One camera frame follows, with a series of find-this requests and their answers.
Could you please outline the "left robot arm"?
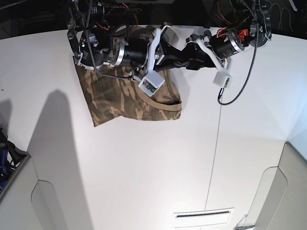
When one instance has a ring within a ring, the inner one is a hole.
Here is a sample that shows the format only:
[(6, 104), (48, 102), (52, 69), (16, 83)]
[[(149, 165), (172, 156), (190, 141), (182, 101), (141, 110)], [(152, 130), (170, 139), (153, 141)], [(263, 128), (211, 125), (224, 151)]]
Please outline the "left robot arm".
[(212, 51), (214, 58), (221, 66), (227, 58), (244, 51), (248, 46), (261, 47), (272, 38), (271, 14), (263, 0), (232, 0), (232, 9), (222, 13), (222, 1), (215, 0), (210, 11), (224, 24), (212, 34), (205, 30), (203, 34), (192, 34), (186, 39), (182, 50), (185, 60), (177, 63), (190, 70), (203, 67), (214, 68), (212, 58), (202, 51), (196, 42)]

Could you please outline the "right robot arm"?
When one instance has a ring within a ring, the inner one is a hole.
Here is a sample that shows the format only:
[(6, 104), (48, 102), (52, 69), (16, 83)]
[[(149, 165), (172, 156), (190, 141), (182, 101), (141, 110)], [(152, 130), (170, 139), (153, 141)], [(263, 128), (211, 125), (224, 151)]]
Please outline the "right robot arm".
[(213, 67), (197, 44), (182, 50), (164, 38), (169, 27), (138, 25), (137, 9), (101, 0), (67, 2), (67, 38), (75, 64), (100, 75), (104, 67), (129, 67), (142, 75), (173, 68), (199, 70)]

